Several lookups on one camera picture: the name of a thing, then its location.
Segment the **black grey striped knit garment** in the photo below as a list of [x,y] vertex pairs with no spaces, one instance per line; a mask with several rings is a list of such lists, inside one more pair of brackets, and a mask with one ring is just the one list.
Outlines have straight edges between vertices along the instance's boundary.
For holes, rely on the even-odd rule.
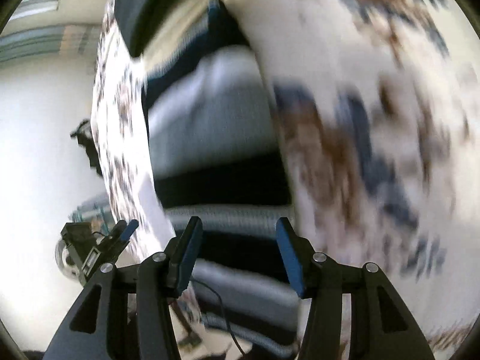
[[248,359],[293,359],[299,301],[275,239],[290,190],[256,58],[224,0],[208,1],[141,100],[157,198],[175,231],[202,221],[202,322],[249,341]]

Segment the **floral cream fleece blanket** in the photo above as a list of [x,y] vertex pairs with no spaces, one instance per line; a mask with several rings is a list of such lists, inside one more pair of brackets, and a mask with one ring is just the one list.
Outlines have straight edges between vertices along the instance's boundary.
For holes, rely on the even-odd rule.
[[[176,233],[156,196],[141,92],[209,0],[107,0],[91,111],[116,219],[138,219],[143,261]],[[455,0],[224,0],[268,93],[296,234],[366,279],[378,267],[430,359],[479,343],[479,38]],[[360,292],[339,329],[308,328],[305,272],[279,248],[298,298],[298,359],[370,359]]]

